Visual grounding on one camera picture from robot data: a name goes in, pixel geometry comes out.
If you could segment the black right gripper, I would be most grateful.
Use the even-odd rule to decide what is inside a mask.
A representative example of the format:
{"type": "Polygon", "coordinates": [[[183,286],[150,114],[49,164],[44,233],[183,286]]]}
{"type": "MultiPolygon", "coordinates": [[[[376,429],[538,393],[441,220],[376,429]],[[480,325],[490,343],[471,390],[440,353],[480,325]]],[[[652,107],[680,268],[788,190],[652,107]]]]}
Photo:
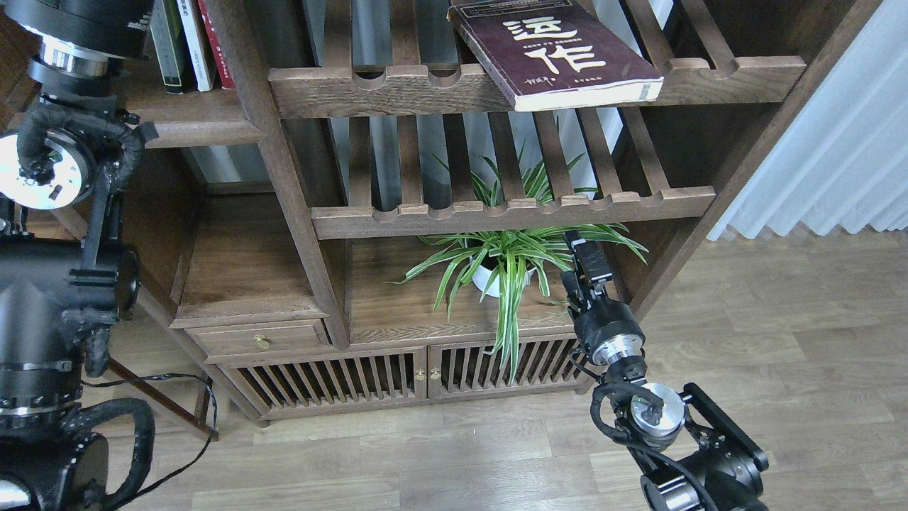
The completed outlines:
{"type": "Polygon", "coordinates": [[[595,366],[610,366],[622,358],[644,356],[645,334],[626,303],[607,294],[614,274],[602,249],[577,231],[565,232],[565,243],[576,265],[561,272],[570,316],[583,353],[595,366]]]}

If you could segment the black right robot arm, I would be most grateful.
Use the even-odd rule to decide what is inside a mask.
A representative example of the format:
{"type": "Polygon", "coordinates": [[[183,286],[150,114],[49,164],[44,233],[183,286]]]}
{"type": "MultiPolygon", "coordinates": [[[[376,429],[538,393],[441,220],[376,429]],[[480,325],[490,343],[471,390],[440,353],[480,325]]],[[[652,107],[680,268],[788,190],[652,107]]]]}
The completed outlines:
{"type": "Polygon", "coordinates": [[[565,245],[574,268],[560,277],[578,340],[575,366],[603,369],[590,417],[635,459],[649,508],[765,510],[765,452],[698,385],[677,392],[646,379],[645,336],[629,306],[607,294],[606,256],[575,230],[565,245]]]}

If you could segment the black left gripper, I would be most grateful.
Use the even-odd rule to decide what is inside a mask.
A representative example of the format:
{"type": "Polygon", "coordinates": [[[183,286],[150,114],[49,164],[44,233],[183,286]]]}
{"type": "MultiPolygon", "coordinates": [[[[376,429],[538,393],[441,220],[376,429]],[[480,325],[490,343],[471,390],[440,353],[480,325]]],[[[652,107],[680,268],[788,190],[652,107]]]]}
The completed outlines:
{"type": "Polygon", "coordinates": [[[153,1],[6,1],[26,30],[117,58],[143,54],[153,1]]]}

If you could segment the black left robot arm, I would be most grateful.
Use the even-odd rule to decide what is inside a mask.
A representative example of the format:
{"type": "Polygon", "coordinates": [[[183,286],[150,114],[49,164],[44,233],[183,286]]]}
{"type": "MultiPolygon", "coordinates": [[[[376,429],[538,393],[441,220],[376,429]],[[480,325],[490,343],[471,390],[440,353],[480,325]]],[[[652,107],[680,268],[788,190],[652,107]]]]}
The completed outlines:
{"type": "Polygon", "coordinates": [[[143,54],[153,1],[6,1],[41,38],[41,85],[2,136],[2,508],[118,510],[146,484],[155,415],[126,397],[84,407],[132,311],[138,255],[122,195],[157,137],[111,81],[143,54]]]}

